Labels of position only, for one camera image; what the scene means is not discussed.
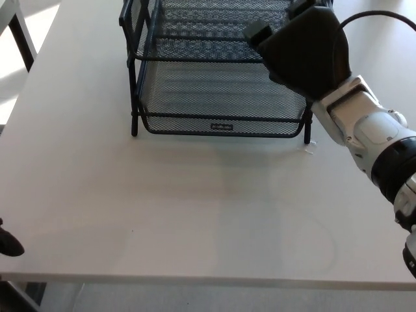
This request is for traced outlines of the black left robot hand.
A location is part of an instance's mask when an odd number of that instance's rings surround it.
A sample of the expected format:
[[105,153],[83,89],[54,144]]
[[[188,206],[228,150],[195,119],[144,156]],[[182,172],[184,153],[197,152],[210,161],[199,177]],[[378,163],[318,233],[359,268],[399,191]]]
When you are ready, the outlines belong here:
[[19,257],[25,253],[25,249],[21,242],[13,236],[9,231],[3,228],[3,219],[0,218],[1,225],[1,254],[9,257]]

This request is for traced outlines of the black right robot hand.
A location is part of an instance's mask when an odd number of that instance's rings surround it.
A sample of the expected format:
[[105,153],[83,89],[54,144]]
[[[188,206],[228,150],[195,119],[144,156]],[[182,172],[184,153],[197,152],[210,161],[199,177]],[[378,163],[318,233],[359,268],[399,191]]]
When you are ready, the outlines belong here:
[[317,101],[350,78],[349,46],[333,1],[295,1],[273,31],[261,19],[243,30],[271,81]]

